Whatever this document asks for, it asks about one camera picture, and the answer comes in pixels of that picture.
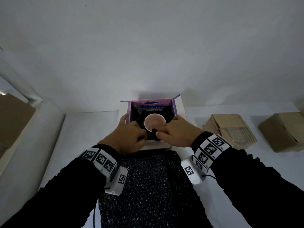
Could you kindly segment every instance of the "small cardboard box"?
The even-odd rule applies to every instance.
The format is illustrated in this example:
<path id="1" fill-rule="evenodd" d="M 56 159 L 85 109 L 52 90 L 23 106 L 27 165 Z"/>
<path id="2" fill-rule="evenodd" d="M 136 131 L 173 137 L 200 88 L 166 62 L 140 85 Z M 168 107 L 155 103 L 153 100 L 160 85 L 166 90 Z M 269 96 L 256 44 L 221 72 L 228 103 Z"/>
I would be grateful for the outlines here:
<path id="1" fill-rule="evenodd" d="M 212 114 L 203 130 L 221 135 L 232 147 L 247 149 L 257 140 L 238 114 Z"/>
<path id="2" fill-rule="evenodd" d="M 17 140 L 35 110 L 11 94 L 0 95 L 0 158 Z"/>
<path id="3" fill-rule="evenodd" d="M 165 98 L 165 99 L 145 99 L 145 100 L 132 100 L 132 101 L 120 101 L 120 108 L 119 108 L 119 114 L 118 114 L 118 121 L 120 118 L 126 114 L 129 113 L 130 115 L 128 116 L 126 120 L 126 124 L 132 121 L 132 108 L 131 104 L 136 103 L 143 109 L 153 109 L 153 110 L 161 110 L 164 108 L 164 106 L 169 105 L 172 108 L 173 115 L 177 116 L 180 115 L 184 119 L 187 120 L 183 101 L 181 99 L 181 95 L 177 95 L 176 97 L 170 99 L 170 98 Z M 171 145 L 164 141 L 154 141 L 154 140 L 147 140 L 146 145 L 141 149 L 141 150 L 147 150 L 147 149 L 170 149 Z"/>
<path id="4" fill-rule="evenodd" d="M 275 152 L 304 149 L 304 117 L 300 112 L 276 113 L 258 127 Z"/>

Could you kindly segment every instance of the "brown cardboard box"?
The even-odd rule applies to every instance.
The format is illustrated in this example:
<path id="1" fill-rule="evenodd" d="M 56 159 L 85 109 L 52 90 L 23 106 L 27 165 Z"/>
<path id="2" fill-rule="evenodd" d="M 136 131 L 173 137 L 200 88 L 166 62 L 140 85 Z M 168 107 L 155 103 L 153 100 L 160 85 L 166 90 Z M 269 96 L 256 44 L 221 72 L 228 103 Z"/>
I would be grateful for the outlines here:
<path id="1" fill-rule="evenodd" d="M 276 113 L 258 127 L 275 152 L 304 149 L 304 118 L 300 112 Z"/>
<path id="2" fill-rule="evenodd" d="M 221 135 L 232 147 L 246 149 L 257 140 L 238 114 L 212 114 L 203 130 Z"/>
<path id="3" fill-rule="evenodd" d="M 9 149 L 35 112 L 11 94 L 0 95 L 0 158 Z"/>

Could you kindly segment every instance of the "person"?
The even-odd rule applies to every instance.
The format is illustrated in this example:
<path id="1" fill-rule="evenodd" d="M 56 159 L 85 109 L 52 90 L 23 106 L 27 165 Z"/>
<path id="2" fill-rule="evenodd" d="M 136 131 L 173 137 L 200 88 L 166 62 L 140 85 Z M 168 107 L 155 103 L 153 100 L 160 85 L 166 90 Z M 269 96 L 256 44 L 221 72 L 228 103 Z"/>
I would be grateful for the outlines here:
<path id="1" fill-rule="evenodd" d="M 96 146 L 114 159 L 139 151 L 146 131 L 136 122 L 117 128 Z M 191 147 L 194 152 L 212 134 L 176 116 L 159 128 L 157 137 L 173 146 Z M 245 150 L 229 147 L 212 163 L 216 181 L 252 227 L 302 226 L 304 192 L 284 180 L 272 167 L 265 167 Z M 84 226 L 104 190 L 105 176 L 87 158 L 75 158 L 44 188 L 13 215 L 5 227 Z"/>

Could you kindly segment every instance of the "black sleeve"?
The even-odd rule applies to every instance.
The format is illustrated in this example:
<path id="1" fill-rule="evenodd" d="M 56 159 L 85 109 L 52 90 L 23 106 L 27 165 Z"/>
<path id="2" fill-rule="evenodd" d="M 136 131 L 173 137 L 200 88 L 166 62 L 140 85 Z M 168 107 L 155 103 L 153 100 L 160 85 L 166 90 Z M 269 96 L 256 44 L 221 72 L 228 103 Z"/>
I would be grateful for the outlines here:
<path id="1" fill-rule="evenodd" d="M 203 132 L 194 152 L 212 134 Z M 304 192 L 245 150 L 228 148 L 211 165 L 216 181 L 252 227 L 303 225 Z"/>
<path id="2" fill-rule="evenodd" d="M 109 146 L 94 147 L 117 156 Z M 1 227 L 83 227 L 105 183 L 91 161 L 75 158 Z"/>

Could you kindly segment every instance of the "wire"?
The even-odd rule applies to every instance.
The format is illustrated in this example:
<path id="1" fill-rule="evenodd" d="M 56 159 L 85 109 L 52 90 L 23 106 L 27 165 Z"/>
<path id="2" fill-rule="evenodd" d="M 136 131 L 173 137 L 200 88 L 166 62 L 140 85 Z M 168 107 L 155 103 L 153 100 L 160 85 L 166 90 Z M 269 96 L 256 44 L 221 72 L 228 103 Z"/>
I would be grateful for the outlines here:
<path id="1" fill-rule="evenodd" d="M 215 178 L 214 176 L 212 176 L 212 175 L 209 175 L 209 174 L 202 174 L 202 177 L 206 177 L 206 176 L 213 177 L 213 178 L 216 180 L 216 178 Z"/>
<path id="2" fill-rule="evenodd" d="M 93 212 L 93 228 L 95 228 L 95 211 L 96 211 L 96 205 L 94 207 L 94 212 Z"/>

